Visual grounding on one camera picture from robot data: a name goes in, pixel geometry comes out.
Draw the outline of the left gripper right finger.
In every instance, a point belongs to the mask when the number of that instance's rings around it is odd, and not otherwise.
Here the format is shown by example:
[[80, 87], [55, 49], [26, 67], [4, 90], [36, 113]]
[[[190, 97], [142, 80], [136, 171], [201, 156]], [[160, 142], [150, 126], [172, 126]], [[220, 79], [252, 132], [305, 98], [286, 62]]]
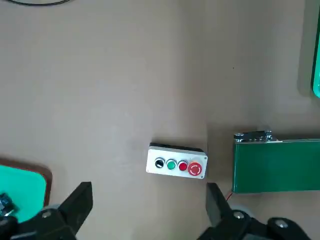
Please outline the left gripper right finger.
[[206, 184], [205, 209], [211, 223], [199, 240], [309, 240], [294, 221], [272, 217], [261, 223], [240, 209], [232, 209], [216, 183]]

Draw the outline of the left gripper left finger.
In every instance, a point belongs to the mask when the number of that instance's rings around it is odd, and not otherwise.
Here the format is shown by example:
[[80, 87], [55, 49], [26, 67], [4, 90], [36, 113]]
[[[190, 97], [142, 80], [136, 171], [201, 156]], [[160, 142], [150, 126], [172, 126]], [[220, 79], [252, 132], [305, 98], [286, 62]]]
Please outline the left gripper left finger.
[[92, 208], [92, 183], [83, 181], [57, 208], [41, 210], [22, 223], [19, 223], [14, 216], [1, 217], [0, 238], [2, 240], [75, 240]]

